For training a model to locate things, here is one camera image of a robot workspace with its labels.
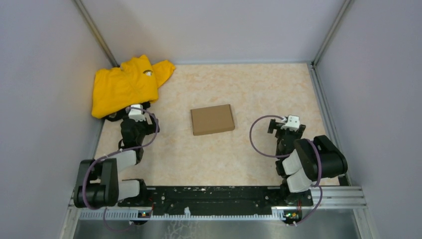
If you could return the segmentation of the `brown cardboard box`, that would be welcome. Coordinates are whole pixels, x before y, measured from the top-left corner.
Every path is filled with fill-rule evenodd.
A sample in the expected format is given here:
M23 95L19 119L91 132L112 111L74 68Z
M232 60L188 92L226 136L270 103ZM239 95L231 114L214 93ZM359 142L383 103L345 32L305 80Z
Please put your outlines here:
M222 133L235 129L230 104L190 110L194 136Z

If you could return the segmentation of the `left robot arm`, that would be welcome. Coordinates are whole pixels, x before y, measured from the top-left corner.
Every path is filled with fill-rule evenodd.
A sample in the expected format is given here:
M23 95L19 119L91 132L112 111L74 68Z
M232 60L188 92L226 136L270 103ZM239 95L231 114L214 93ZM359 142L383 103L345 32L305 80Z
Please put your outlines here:
M156 116L151 115L150 119L151 123L125 118L120 124L122 140L118 143L118 151L101 160L81 161L73 194L77 208L98 209L118 202L122 206L129 203L143 206L148 202L149 192L144 180L120 180L119 173L141 162L144 138L159 132Z

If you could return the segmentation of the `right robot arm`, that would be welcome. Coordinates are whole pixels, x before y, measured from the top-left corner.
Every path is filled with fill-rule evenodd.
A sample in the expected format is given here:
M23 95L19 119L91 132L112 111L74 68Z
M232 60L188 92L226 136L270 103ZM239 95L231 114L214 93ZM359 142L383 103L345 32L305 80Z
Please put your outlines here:
M286 205L312 205L311 186L348 169L345 156L326 135L305 139L305 130L306 125L296 116L269 122L268 133L276 137L276 171L283 179L280 198Z

